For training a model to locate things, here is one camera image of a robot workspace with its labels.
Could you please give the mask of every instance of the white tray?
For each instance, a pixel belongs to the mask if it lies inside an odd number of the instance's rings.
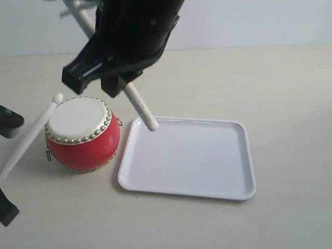
[[[256,191],[247,131],[235,121],[156,117],[132,123],[118,181],[133,191],[247,200]]]

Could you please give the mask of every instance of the white rod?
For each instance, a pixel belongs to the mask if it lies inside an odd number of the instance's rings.
[[[64,3],[86,36],[91,38],[95,32],[94,25],[85,10],[78,10],[80,2],[64,0]],[[126,84],[123,91],[147,128],[150,131],[155,131],[159,127],[158,122],[156,121],[156,118],[150,111],[149,107],[146,105],[134,84],[131,82]]]
[[[49,107],[41,113],[41,115],[36,119],[35,123],[32,125],[31,129],[23,136],[18,147],[14,149],[9,159],[5,162],[3,167],[0,169],[0,182],[5,179],[10,171],[13,170],[16,163],[21,159],[26,150],[36,139],[40,131],[44,128],[44,125],[52,115],[55,108],[62,102],[63,95],[58,93],[53,96],[52,103]]]

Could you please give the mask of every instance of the table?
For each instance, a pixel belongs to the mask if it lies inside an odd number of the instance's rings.
[[[0,58],[1,104],[23,128],[52,95],[74,96],[61,70],[74,56]],[[245,202],[136,193],[117,183],[130,122],[122,93],[117,156],[76,175],[47,162],[43,134],[1,182],[21,210],[0,248],[330,248],[332,45],[168,51],[135,85],[159,116],[236,120],[247,129],[257,182]],[[0,140],[2,153],[13,142]]]

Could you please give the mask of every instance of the drum handle ring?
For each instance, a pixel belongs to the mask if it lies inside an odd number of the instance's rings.
[[[117,118],[117,120],[118,120],[119,126],[123,126],[122,121],[119,118]]]
[[[45,155],[46,155],[47,161],[50,162],[51,161],[51,152],[50,152],[48,146],[46,148]]]

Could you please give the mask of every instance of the tray rim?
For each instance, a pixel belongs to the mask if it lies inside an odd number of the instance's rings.
[[[234,201],[245,201],[248,200],[250,198],[252,198],[254,196],[254,194],[256,193],[257,190],[257,186],[256,186],[256,178],[255,178],[255,172],[254,172],[254,165],[253,165],[253,160],[252,160],[252,155],[251,155],[251,150],[250,150],[250,145],[249,145],[249,139],[248,139],[248,131],[246,129],[246,127],[235,120],[224,120],[224,119],[207,119],[207,118],[187,118],[187,117],[168,117],[168,116],[156,116],[156,120],[187,120],[187,121],[201,121],[201,122],[220,122],[220,123],[231,123],[231,124],[235,124],[238,125],[239,127],[241,127],[241,129],[244,132],[244,138],[245,138],[245,146],[247,149],[247,157],[248,157],[248,161],[249,161],[249,168],[250,168],[250,176],[251,176],[251,181],[253,184],[253,188],[252,190],[247,194],[244,195],[243,198],[241,197],[232,197],[232,196],[202,196],[202,195],[189,195],[189,194],[185,194],[185,193],[176,193],[176,192],[161,192],[161,191],[148,191],[148,190],[138,190],[135,188],[131,188],[130,186],[128,186],[123,180],[122,180],[122,172],[123,172],[123,162],[124,162],[124,158],[126,157],[126,153],[128,153],[128,147],[130,144],[130,138],[132,133],[134,132],[136,126],[137,126],[137,122],[138,121],[142,121],[142,119],[140,117],[135,118],[132,122],[131,122],[131,126],[130,126],[130,131],[128,133],[128,137],[127,137],[127,142],[126,145],[124,147],[124,151],[123,151],[123,156],[121,159],[121,164],[120,164],[120,168],[118,171],[118,183],[119,185],[128,191],[135,191],[135,192],[148,192],[148,193],[156,193],[156,194],[165,194],[165,195],[182,195],[182,196],[192,196],[192,197],[203,197],[203,198],[214,198],[214,199],[224,199],[224,200],[234,200]]]

